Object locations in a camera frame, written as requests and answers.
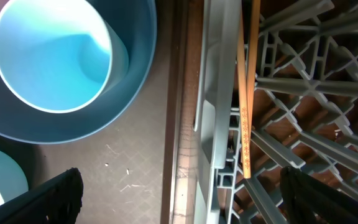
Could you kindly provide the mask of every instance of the wooden strip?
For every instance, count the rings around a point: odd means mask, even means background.
[[[255,88],[255,73],[258,52],[258,38],[259,38],[259,16],[260,16],[260,0],[252,1],[252,12],[250,22],[250,34],[248,44],[248,67],[247,67],[247,96],[248,96],[248,123],[249,134],[252,131],[252,111],[254,109],[254,88]]]
[[[241,159],[244,178],[251,178],[250,154],[249,154],[249,121],[247,104],[247,82],[246,82],[246,56],[244,53],[244,28],[242,24],[242,11],[240,16],[239,40],[237,42],[237,72],[239,83],[240,101],[240,127],[241,127]]]

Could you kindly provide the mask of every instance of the wooden stick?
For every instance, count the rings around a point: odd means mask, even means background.
[[[247,104],[247,82],[246,82],[246,56],[244,53],[244,28],[242,25],[242,11],[240,16],[239,40],[237,43],[237,72],[239,82],[240,101],[240,127],[241,127],[241,159],[244,178],[251,178],[251,166],[249,155],[249,119]]]
[[[259,38],[259,16],[260,16],[260,0],[252,1],[251,22],[249,29],[248,44],[248,67],[247,67],[247,96],[248,96],[248,121],[249,136],[252,131],[252,112],[254,109],[254,90],[255,90],[255,73],[258,53]]]

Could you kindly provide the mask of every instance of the dish rack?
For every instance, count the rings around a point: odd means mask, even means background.
[[[232,90],[240,9],[244,24],[249,23],[250,2],[205,0],[195,223],[251,223],[256,216],[287,223],[278,208],[283,202],[279,186],[266,191],[258,178],[285,166],[309,175],[330,172],[338,182],[332,187],[358,201],[358,122],[351,119],[358,111],[358,1],[341,7],[333,2],[296,1],[266,18],[261,12],[255,90],[267,95],[275,109],[254,124],[251,135],[268,159],[253,167],[251,179],[243,179],[239,108]],[[324,113],[305,125],[299,114],[311,101]],[[285,140],[269,134],[269,126],[280,122],[294,130]],[[299,147],[316,156],[306,162],[295,153]],[[244,190],[253,203],[241,209],[237,202]]]

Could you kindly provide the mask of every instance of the lattice pattern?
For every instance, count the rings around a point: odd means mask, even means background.
[[[268,194],[257,179],[263,171],[278,166],[297,167],[309,175],[330,170],[341,182],[338,190],[358,200],[358,125],[351,124],[348,118],[358,99],[358,1],[334,19],[321,22],[318,15],[333,8],[331,1],[298,1],[268,19],[260,17],[256,89],[263,90],[278,110],[252,131],[252,142],[270,159],[253,170],[251,179],[236,181],[242,172],[237,165],[241,148],[237,136],[241,130],[238,122],[230,127],[235,133],[234,151],[227,153],[226,167],[218,170],[217,178],[217,188],[227,189],[228,223],[248,223],[258,213],[267,223],[287,222],[276,208],[282,203],[279,188]],[[286,40],[288,35],[300,38],[293,43]],[[295,75],[287,72],[291,69]],[[276,93],[291,97],[283,101]],[[295,113],[305,96],[314,97],[326,111],[317,123],[307,127],[298,123]],[[238,121],[238,108],[232,108],[231,116]],[[266,132],[268,126],[283,119],[297,131],[285,145]],[[341,133],[337,141],[318,133],[331,124]],[[300,144],[312,148],[323,163],[306,163],[293,153],[292,149]],[[343,178],[337,164],[350,169],[351,177]],[[233,202],[241,189],[248,191],[254,204],[238,213]]]

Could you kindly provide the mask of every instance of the plastic grid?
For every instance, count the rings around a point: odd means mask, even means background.
[[[250,223],[250,219],[260,213],[267,223],[286,223],[287,221],[276,207],[282,203],[279,188],[268,194],[257,176],[265,170],[273,170],[280,166],[293,166],[311,175],[330,170],[341,181],[338,190],[358,200],[358,128],[354,129],[346,114],[354,107],[358,99],[358,38],[356,46],[347,48],[336,42],[338,35],[350,34],[358,37],[358,1],[350,9],[338,17],[321,22],[317,15],[334,7],[331,1],[298,1],[276,15],[264,19],[260,17],[259,35],[259,76],[255,89],[266,92],[275,106],[279,108],[268,121],[252,131],[252,142],[266,153],[270,159],[261,168],[253,171],[251,179],[242,179],[236,183],[236,176],[242,172],[238,165],[241,149],[241,129],[236,125],[230,127],[234,135],[234,152],[228,152],[226,167],[218,170],[217,188],[227,189],[225,217],[227,223]],[[296,25],[309,20],[312,24]],[[280,38],[280,32],[303,32],[309,36],[302,46],[293,47],[291,43]],[[277,51],[285,55],[285,59],[275,65]],[[331,68],[326,69],[330,62],[330,54],[340,58]],[[301,78],[278,78],[280,70],[292,65]],[[337,72],[346,71],[350,80],[347,82],[332,81]],[[274,92],[286,93],[294,97],[284,103],[274,95]],[[335,104],[327,99],[326,95],[348,96],[345,102]],[[310,129],[302,129],[298,124],[295,109],[301,104],[304,96],[313,96],[320,105],[328,111],[321,122]],[[239,118],[239,109],[232,108],[231,116]],[[287,119],[299,132],[299,136],[289,144],[283,145],[265,131],[272,123]],[[316,131],[329,124],[335,123],[344,137],[339,142],[326,139]],[[292,153],[292,149],[299,144],[312,148],[325,164],[306,164],[301,158]],[[352,178],[343,180],[336,164],[344,165],[354,171]],[[235,194],[246,189],[254,204],[238,214],[233,209]]]

